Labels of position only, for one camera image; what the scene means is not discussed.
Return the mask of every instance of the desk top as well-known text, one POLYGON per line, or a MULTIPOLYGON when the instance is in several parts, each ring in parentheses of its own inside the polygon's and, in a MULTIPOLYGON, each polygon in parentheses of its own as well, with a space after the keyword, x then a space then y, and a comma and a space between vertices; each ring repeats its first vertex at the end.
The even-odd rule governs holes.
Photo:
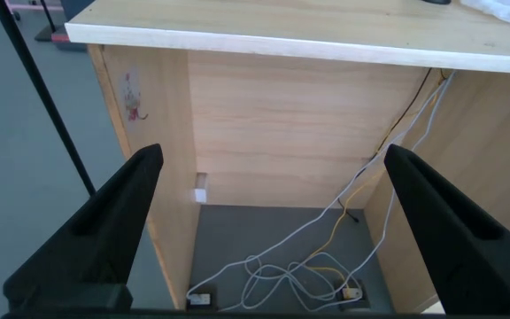
POLYGON ((510 24, 421 0, 96 0, 75 43, 510 73, 510 24))

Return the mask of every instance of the black cable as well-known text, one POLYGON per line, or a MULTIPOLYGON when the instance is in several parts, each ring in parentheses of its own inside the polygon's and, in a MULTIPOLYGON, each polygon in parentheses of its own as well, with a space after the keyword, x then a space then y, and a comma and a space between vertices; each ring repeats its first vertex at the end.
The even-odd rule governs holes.
POLYGON ((60 113, 58 113, 57 107, 54 104, 52 97, 50 96, 46 84, 44 84, 43 77, 41 76, 39 69, 36 67, 36 63, 33 60, 31 52, 28 50, 27 44, 23 39, 23 35, 21 35, 19 28, 15 24, 15 21, 13 20, 9 9, 7 9, 4 0, 0 0, 0 21, 5 29, 5 32, 9 36, 9 39, 11 40, 13 47, 17 52, 17 55, 19 55, 19 58, 21 59, 21 62, 23 63, 23 66, 25 67, 31 82, 35 86, 36 92, 39 94, 42 104, 44 105, 46 112, 49 114, 50 120, 52 121, 52 124, 54 124, 54 128, 57 130, 58 135, 60 136, 60 139, 62 140, 66 151, 68 152, 68 155, 70 155, 70 159, 74 163, 74 166, 76 167, 76 170, 78 171, 84 186, 86 186, 88 194, 90 196, 94 195, 96 193, 96 189, 89 179, 88 172, 86 171, 86 168, 80 159, 78 151, 76 151, 76 147, 74 146, 72 138, 70 138, 70 135, 66 130, 66 126, 60 117, 60 113))
MULTIPOLYGON (((337 198, 337 203, 342 207, 342 209, 344 209, 344 204, 342 204, 342 202, 340 201, 340 198, 337 198)), ((345 213, 350 216, 354 222, 359 222, 359 219, 357 217, 355 217, 354 215, 350 214, 350 210, 349 209, 345 209, 345 213)))
MULTIPOLYGON (((414 95, 414 98, 413 100, 411 101, 411 103, 406 107, 405 111, 400 115, 400 117, 398 118, 398 120, 395 122, 395 124, 393 124, 392 128, 389 129, 389 132, 391 132, 393 129, 395 129, 395 127, 403 120, 403 118, 405 117, 406 113, 408 112, 408 110, 410 110, 410 108, 413 106, 414 102, 416 102, 416 99, 418 98, 418 96, 421 94, 421 91, 422 91, 422 88, 424 88, 424 84, 426 83, 426 80, 429 78, 429 75, 430 75, 430 71, 432 71, 432 67, 429 69, 429 71, 426 73, 426 76, 424 76, 424 80, 422 80, 422 83, 421 83, 421 86, 418 88, 418 90, 416 91, 416 94, 414 95)), ((389 138, 389 135, 388 134, 383 140, 382 142, 379 144, 379 148, 377 148, 377 151, 375 151, 373 157, 375 155, 377 155, 377 153, 381 150, 381 148, 383 147, 383 144, 387 141, 387 138, 389 138)))

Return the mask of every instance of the sticker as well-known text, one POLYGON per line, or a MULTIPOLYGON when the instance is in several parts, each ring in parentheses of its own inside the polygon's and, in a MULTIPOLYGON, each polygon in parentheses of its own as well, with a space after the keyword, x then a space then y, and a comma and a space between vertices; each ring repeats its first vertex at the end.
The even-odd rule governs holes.
POLYGON ((142 115, 141 108, 141 89, 139 88, 139 76, 136 68, 123 74, 120 81, 121 100, 125 109, 125 115, 128 122, 145 120, 149 114, 142 115))
POLYGON ((212 298, 209 293, 193 293, 189 296, 191 306, 210 306, 212 298))

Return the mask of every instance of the desk leg panel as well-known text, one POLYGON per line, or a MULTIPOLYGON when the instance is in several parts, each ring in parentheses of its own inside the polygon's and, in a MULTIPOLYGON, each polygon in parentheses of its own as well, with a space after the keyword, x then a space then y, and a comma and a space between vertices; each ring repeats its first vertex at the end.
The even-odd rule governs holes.
POLYGON ((188 52, 91 44, 89 54, 126 159, 162 147, 147 227, 174 305, 184 308, 199 214, 188 52))

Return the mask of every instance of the wooden cabinet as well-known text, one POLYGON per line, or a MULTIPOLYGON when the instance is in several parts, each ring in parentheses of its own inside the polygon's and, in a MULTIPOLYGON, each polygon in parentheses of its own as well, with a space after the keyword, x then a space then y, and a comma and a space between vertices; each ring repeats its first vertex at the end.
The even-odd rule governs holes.
MULTIPOLYGON (((66 30, 89 43, 125 156, 163 148, 148 227, 177 307, 197 173, 208 176, 207 204, 324 207, 453 69, 417 153, 510 229, 505 22, 420 0, 97 0, 66 30)), ((397 143, 412 147, 428 116, 397 143)), ((381 161, 355 188, 380 170, 381 161)), ((389 197, 383 175, 351 202, 365 208, 374 241, 389 197)), ((377 257, 395 309, 422 311, 435 291, 397 206, 377 257)))

